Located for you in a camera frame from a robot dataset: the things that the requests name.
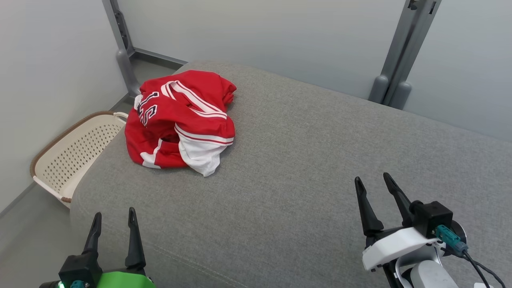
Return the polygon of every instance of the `black cable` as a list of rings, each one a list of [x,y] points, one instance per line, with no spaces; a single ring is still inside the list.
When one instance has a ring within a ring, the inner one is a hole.
[[[494,276],[494,279],[496,279],[496,281],[498,281],[498,282],[501,284],[501,286],[502,286],[503,288],[505,288],[505,283],[503,283],[503,281],[500,279],[500,277],[498,277],[498,275],[496,275],[496,273],[494,273],[491,269],[489,269],[489,268],[485,267],[484,265],[482,265],[482,264],[478,263],[477,261],[475,261],[475,264],[476,264],[477,266],[480,266],[480,268],[484,269],[487,273],[489,273],[489,274],[491,274],[492,276]]]
[[[473,261],[473,258],[471,258],[471,256],[469,255],[469,253],[466,250],[462,251],[462,253],[464,254],[464,256],[466,256],[466,260],[469,261],[471,263],[471,265],[473,265],[473,267],[477,271],[477,273],[480,276],[480,278],[482,278],[482,281],[485,284],[485,287],[490,288],[489,283],[487,283],[487,279],[485,279],[485,277],[483,276],[482,271],[480,271],[480,268],[478,268],[478,266],[475,263],[475,261]]]
[[[441,248],[441,250],[443,250],[443,251],[445,251],[445,252],[448,252],[448,250],[447,250],[447,249],[445,249],[445,248]],[[458,255],[456,255],[456,254],[452,254],[452,255],[453,255],[453,256],[455,256],[455,257],[459,257],[459,258],[461,258],[461,259],[464,259],[464,260],[466,260],[466,261],[468,261],[468,262],[469,262],[469,260],[467,259],[467,257],[466,257],[465,255],[463,255],[463,256],[458,256]],[[491,274],[491,275],[494,277],[494,279],[496,279],[496,281],[498,281],[498,283],[500,283],[500,284],[501,284],[501,287],[505,288],[505,283],[503,282],[503,280],[501,280],[501,279],[500,279],[500,277],[499,277],[498,275],[496,275],[496,273],[494,273],[491,269],[489,269],[489,268],[485,267],[484,265],[482,265],[481,263],[479,263],[479,262],[477,262],[477,261],[475,261],[475,264],[476,264],[477,266],[480,266],[480,267],[481,267],[482,269],[484,269],[487,273]]]

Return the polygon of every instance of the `gray wall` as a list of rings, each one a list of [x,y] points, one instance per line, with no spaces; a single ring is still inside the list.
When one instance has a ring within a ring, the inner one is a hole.
[[[2,211],[31,183],[39,150],[127,91],[99,0],[5,0],[0,39]]]
[[[118,0],[137,48],[229,60],[368,98],[404,0]]]
[[[512,141],[512,2],[443,1],[405,111]]]

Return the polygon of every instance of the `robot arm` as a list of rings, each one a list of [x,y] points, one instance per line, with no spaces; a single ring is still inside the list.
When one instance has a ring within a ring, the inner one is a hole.
[[[366,236],[362,253],[365,269],[374,272],[382,268],[391,288],[455,288],[458,286],[443,268],[441,258],[456,255],[472,262],[484,281],[481,287],[490,287],[467,254],[466,234],[461,225],[452,220],[453,212],[437,201],[410,202],[388,173],[383,176],[403,221],[401,227],[384,229],[368,202],[365,186],[359,177],[355,178],[362,230]],[[400,272],[404,270],[401,268],[411,265],[414,266]],[[495,278],[505,287],[501,279]]]
[[[101,213],[94,216],[81,255],[70,255],[59,271],[60,280],[46,282],[39,288],[155,288],[144,267],[146,259],[140,238],[135,209],[128,213],[130,243],[124,268],[103,271],[98,264],[98,238],[101,234]]]

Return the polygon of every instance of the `jersey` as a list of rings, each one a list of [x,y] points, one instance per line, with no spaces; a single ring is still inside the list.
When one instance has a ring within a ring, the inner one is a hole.
[[[226,111],[236,89],[218,74],[195,70],[146,81],[124,130],[130,158],[149,168],[190,166],[211,175],[233,143]]]

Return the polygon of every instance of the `gray fabric surface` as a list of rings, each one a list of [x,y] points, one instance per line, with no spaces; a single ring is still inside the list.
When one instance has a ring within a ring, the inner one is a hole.
[[[396,227],[382,179],[389,172],[411,200],[450,208],[472,256],[512,284],[512,143],[254,68],[198,61],[187,69],[238,87],[228,111],[234,145],[203,178],[138,166],[124,134],[115,137],[71,207],[83,239],[103,213],[104,269],[123,266],[133,206],[157,287],[387,287],[382,271],[363,269],[353,180],[362,178],[379,219]],[[443,263],[461,287],[479,280],[461,259]]]

